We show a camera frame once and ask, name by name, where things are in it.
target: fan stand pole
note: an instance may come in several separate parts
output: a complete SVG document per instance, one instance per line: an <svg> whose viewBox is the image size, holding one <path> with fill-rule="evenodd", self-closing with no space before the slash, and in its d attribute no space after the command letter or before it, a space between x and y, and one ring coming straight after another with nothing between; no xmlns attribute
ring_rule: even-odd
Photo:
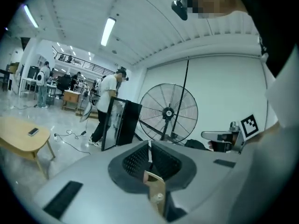
<svg viewBox="0 0 299 224"><path fill-rule="evenodd" d="M166 119L166 120L165 120L164 130L163 130L163 133L162 133L162 135L161 135L161 139L160 139L161 141L163 141L164 138L165 138L165 134L166 134L166 131L167 131L168 124L169 124L169 119Z"/></svg>
<svg viewBox="0 0 299 224"><path fill-rule="evenodd" d="M178 105L178 111L177 111L177 115L176 115L176 118L174 120L174 123L173 123L173 127L172 127L172 131L171 131L171 137L173 138L173 132L174 132L174 129L176 127L176 123L178 121L178 114L179 114L179 110L181 108L181 104L182 104L182 100L183 100L183 96L184 96L184 91L185 91L185 85L186 85L186 80L187 80L187 74L188 74L188 67L189 67L189 57L187 58L188 61L187 61L187 68L186 68L186 74L185 74L185 81L184 81L184 85L183 85L183 91L182 91L182 95L181 95L181 99L179 101L179 105Z"/></svg>

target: sneaker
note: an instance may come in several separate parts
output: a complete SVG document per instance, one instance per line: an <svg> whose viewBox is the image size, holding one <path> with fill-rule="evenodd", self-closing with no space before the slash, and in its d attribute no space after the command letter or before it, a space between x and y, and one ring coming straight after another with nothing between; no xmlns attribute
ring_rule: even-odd
<svg viewBox="0 0 299 224"><path fill-rule="evenodd" d="M96 147L102 147L102 143L101 142L99 142L99 141L98 142L93 142L91 137L89 138L88 144L89 145L94 145Z"/></svg>

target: wooden cabinet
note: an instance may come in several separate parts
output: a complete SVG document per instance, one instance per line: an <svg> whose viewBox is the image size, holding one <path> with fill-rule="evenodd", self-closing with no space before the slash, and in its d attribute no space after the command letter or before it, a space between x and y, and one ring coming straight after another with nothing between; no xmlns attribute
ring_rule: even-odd
<svg viewBox="0 0 299 224"><path fill-rule="evenodd" d="M71 108L71 107L67 107L67 102L71 102L74 104L78 105L79 102L79 97L80 97L80 93L79 92L74 92L74 91L64 91L64 99L62 102L62 109L71 109L71 110L76 110L76 108Z"/></svg>

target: jeans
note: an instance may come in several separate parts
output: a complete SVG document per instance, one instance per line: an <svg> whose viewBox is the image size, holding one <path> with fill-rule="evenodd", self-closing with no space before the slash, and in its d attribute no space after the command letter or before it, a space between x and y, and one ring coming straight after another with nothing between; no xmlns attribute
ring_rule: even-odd
<svg viewBox="0 0 299 224"><path fill-rule="evenodd" d="M92 134L92 142L98 142L103 137L104 126L106 121L107 113L98 110L98 118L99 124L98 127L95 129L94 133Z"/></svg>
<svg viewBox="0 0 299 224"><path fill-rule="evenodd" d="M37 106L38 107L45 107L46 100L47 100L47 87L46 86L39 86L38 87L38 98L37 98Z"/></svg>

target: railing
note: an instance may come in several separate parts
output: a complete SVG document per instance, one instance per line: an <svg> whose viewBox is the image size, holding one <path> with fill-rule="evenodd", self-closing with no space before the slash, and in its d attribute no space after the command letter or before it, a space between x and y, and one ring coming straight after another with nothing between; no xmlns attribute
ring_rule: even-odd
<svg viewBox="0 0 299 224"><path fill-rule="evenodd" d="M72 57L71 55L66 55L66 54L57 52L54 47L52 48L52 50L53 50L53 55L54 55L55 60L67 62L67 63L73 64L75 66L82 67L82 68L88 69L90 71L100 73L103 76L108 76L108 75L112 75L115 73L111 70L105 69L105 68L98 66L96 64L93 64L91 62L88 62L88 61L85 61L85 60L82 60L82 59L79 59L76 57Z"/></svg>

